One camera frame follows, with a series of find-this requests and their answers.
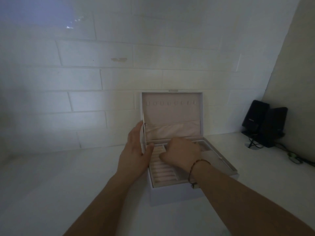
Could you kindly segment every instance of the white wall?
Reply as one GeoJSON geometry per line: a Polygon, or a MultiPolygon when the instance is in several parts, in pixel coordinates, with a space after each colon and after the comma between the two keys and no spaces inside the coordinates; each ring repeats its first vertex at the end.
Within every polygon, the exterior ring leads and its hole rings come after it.
{"type": "Polygon", "coordinates": [[[76,0],[74,29],[2,23],[0,134],[15,154],[122,144],[139,91],[165,89],[205,93],[205,134],[239,131],[298,1],[76,0]]]}
{"type": "Polygon", "coordinates": [[[315,0],[301,0],[263,100],[289,109],[281,141],[315,161],[315,0]]]}

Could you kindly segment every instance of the desk surface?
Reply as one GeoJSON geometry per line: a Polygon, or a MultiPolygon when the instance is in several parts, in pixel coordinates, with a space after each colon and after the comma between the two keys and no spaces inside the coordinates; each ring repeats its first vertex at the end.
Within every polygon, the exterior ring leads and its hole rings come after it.
{"type": "MultiPolygon", "coordinates": [[[[240,133],[207,136],[239,181],[315,229],[315,168],[277,148],[244,146],[240,133]]],[[[12,159],[0,170],[0,235],[62,235],[115,172],[123,146],[12,159]]],[[[150,207],[146,176],[130,189],[118,235],[228,235],[205,197],[150,207]]]]}

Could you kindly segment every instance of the beige wall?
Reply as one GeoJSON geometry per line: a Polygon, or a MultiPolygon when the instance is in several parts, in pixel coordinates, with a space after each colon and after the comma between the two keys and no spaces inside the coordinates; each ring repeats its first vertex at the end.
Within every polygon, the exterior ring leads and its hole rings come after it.
{"type": "Polygon", "coordinates": [[[300,1],[263,101],[289,108],[282,142],[315,160],[315,0],[300,1]]]}

